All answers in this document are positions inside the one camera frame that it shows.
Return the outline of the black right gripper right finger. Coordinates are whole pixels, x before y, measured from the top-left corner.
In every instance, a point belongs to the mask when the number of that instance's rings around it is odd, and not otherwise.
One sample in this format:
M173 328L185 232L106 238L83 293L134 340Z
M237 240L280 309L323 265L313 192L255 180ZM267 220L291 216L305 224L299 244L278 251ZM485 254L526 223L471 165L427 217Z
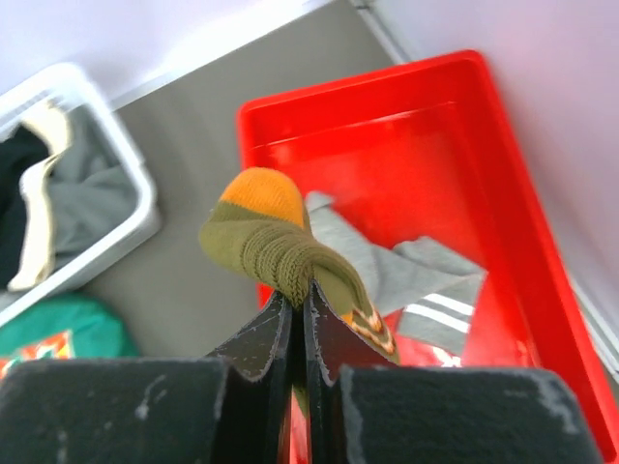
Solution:
M400 367L305 301L312 463L600 463L570 388L530 368Z

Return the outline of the grey sock with white stripes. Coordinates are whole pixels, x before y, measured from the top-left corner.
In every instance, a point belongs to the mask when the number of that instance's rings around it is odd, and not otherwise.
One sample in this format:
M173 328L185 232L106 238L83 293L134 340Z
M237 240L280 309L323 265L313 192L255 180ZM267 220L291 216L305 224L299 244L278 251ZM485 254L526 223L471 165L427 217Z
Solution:
M427 236L391 248L373 243L335 212L334 202L318 191L306 196L313 235L354 266L381 314L470 277L486 280L483 267Z

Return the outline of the olive orange striped sock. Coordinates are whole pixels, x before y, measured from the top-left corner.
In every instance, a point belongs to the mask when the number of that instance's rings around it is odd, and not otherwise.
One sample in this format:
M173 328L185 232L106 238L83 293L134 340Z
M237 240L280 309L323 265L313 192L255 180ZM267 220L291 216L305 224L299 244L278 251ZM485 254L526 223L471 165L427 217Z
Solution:
M223 190L199 242L218 265L303 305L317 283L330 308L356 335L393 363L397 343L359 273L313 235L296 184L278 170L252 167Z

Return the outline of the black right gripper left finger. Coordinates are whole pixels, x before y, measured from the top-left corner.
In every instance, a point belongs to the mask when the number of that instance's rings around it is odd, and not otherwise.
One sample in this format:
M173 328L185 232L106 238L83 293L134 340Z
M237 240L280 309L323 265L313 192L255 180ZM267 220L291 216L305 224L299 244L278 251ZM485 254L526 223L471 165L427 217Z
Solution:
M292 310L274 294L204 357L79 358L68 333L12 356L5 463L285 463Z

